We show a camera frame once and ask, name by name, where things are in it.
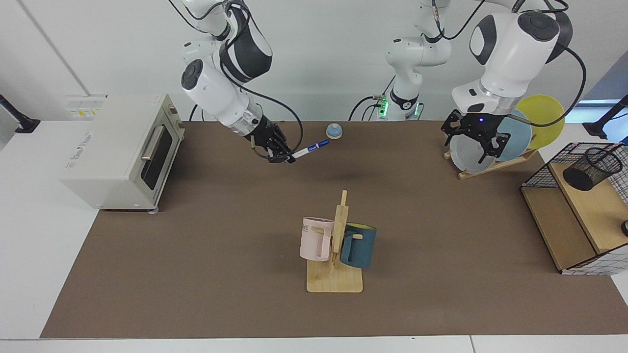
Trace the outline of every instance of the dark teal mug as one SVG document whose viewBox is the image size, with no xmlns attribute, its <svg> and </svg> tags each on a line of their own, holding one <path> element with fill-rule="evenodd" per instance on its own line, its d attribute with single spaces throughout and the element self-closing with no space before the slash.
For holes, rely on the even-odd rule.
<svg viewBox="0 0 628 353">
<path fill-rule="evenodd" d="M 340 261 L 357 268 L 371 265 L 377 229 L 365 224 L 347 223 Z"/>
</svg>

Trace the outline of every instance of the oven door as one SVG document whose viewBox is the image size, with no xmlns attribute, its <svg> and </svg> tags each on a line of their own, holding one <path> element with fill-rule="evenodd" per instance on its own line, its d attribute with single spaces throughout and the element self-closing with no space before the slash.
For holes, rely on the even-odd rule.
<svg viewBox="0 0 628 353">
<path fill-rule="evenodd" d="M 166 113 L 160 110 L 140 156 L 140 169 L 135 180 L 140 191 L 152 200 L 154 206 L 157 206 L 179 143 L 175 128 Z"/>
</svg>

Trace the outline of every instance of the white table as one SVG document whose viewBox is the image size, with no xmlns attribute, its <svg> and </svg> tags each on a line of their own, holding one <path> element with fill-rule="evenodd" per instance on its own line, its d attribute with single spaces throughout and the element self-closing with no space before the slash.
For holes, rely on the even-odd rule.
<svg viewBox="0 0 628 353">
<path fill-rule="evenodd" d="M 89 122 L 43 122 L 0 151 L 0 352 L 591 352 L 621 351 L 621 336 L 456 336 L 346 339 L 38 340 L 97 215 L 57 175 Z M 600 141 L 567 125 L 567 142 Z M 614 277 L 628 300 L 628 273 Z"/>
</svg>

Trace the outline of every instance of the wall outlet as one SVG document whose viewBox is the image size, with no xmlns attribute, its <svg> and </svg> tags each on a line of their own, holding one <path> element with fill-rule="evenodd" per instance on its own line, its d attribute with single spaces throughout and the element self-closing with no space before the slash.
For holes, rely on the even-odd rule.
<svg viewBox="0 0 628 353">
<path fill-rule="evenodd" d="M 106 94 L 93 94 L 86 97 L 82 95 L 66 95 L 65 110 L 72 119 L 91 120 L 100 111 L 106 99 Z"/>
</svg>

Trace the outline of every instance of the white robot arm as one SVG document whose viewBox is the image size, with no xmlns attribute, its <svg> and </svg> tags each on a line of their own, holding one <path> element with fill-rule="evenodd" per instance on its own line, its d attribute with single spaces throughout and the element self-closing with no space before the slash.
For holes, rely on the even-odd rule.
<svg viewBox="0 0 628 353">
<path fill-rule="evenodd" d="M 451 0 L 437 0 L 438 12 L 447 13 Z M 380 120 L 403 121 L 417 116 L 418 97 L 423 84 L 420 67 L 443 65 L 449 61 L 452 45 L 439 41 L 431 0 L 419 0 L 419 37 L 395 39 L 386 51 L 386 61 L 395 70 L 393 88 L 386 94 L 387 109 Z"/>
<path fill-rule="evenodd" d="M 244 0 L 183 3 L 196 27 L 211 36 L 185 45 L 183 90 L 224 126 L 268 152 L 260 156 L 272 163 L 294 162 L 279 126 L 242 90 L 242 84 L 266 73 L 273 59 Z"/>
<path fill-rule="evenodd" d="M 478 141 L 484 149 L 479 163 L 486 156 L 500 157 L 510 136 L 497 133 L 497 127 L 512 113 L 545 64 L 566 50 L 573 34 L 569 17 L 548 1 L 489 2 L 514 12 L 490 14 L 475 27 L 469 47 L 485 73 L 453 90 L 458 109 L 442 127 L 448 136 L 446 145 L 460 134 Z M 521 5 L 537 7 L 521 11 Z"/>
</svg>

